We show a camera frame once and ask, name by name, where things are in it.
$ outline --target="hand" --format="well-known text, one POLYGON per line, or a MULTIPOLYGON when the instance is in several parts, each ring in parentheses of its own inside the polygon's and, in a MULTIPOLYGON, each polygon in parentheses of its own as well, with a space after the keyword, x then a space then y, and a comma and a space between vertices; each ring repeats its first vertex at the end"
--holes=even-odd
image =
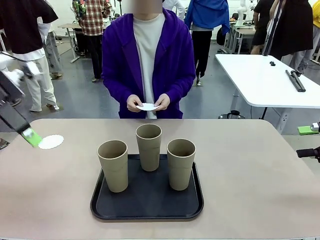
POLYGON ((167 94, 161 94, 158 101, 155 102, 154 106, 158 107, 155 111, 166 110, 170 104, 170 97, 167 94))
POLYGON ((130 112, 138 113, 141 110, 137 108, 137 105, 143 107, 142 102, 140 101, 137 95, 130 95, 126 100, 126 107, 130 112))

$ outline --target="beige cup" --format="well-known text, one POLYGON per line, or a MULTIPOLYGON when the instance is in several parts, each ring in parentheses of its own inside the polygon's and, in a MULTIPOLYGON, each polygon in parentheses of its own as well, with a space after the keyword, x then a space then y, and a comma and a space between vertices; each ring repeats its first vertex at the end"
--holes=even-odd
POLYGON ((120 193, 128 187, 128 147, 123 141, 111 140, 97 150, 109 190, 120 193))
POLYGON ((168 143, 169 183, 177 191, 189 186, 190 174, 194 163, 196 146, 186 139, 175 139, 168 143))
POLYGON ((135 135, 142 169, 155 171, 159 167, 161 128, 154 124, 144 124, 136 129, 135 135))

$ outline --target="gray floor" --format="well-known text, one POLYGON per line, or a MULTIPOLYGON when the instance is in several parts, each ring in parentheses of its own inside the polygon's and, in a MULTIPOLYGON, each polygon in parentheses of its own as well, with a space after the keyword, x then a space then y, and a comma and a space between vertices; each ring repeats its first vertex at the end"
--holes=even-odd
MULTIPOLYGON (((215 59, 219 48, 216 44, 211 45, 207 71, 201 79, 203 87, 193 87, 188 96, 181 101, 181 110, 184 112, 185 119, 216 119, 220 114, 229 111, 235 87, 215 59)), ((70 64, 72 58, 70 50, 61 56, 64 78, 53 81, 56 98, 63 104, 64 110, 45 116, 29 112, 31 98, 25 84, 22 84, 26 97, 16 109, 28 121, 40 118, 118 118, 119 104, 110 96, 102 82, 91 82, 93 77, 91 60, 82 58, 70 64)), ((311 68, 307 70, 306 75, 320 84, 320 66, 313 65, 311 68)), ((251 118, 251 107, 243 99, 239 101, 238 108, 242 115, 251 118)), ((252 117, 259 118, 263 110, 263 108, 253 107, 252 117)), ((265 120, 275 126, 279 116, 270 108, 265 120)), ((295 135, 297 126, 306 126, 317 121, 320 121, 320 109, 294 109, 283 134, 295 135)), ((3 122, 0 122, 0 132, 10 131, 3 122)))

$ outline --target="plaid shirt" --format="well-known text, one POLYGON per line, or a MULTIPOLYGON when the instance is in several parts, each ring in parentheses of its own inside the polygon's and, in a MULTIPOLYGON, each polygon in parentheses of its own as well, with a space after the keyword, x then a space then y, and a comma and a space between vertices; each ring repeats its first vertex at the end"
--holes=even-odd
POLYGON ((81 27, 84 35, 99 36, 104 30, 102 12, 109 11, 111 4, 109 0, 86 0, 85 14, 81 19, 81 27))

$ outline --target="white paper disc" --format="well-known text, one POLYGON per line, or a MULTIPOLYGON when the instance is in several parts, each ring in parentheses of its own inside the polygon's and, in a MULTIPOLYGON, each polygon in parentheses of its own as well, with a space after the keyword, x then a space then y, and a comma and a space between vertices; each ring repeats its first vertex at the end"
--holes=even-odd
POLYGON ((61 135, 51 135, 46 136, 42 141, 38 144, 40 149, 53 149, 61 145, 64 141, 64 137, 61 135))
POLYGON ((142 105, 143 106, 136 106, 136 107, 143 111, 153 111, 159 107, 159 106, 155 106, 153 103, 142 103, 142 105))

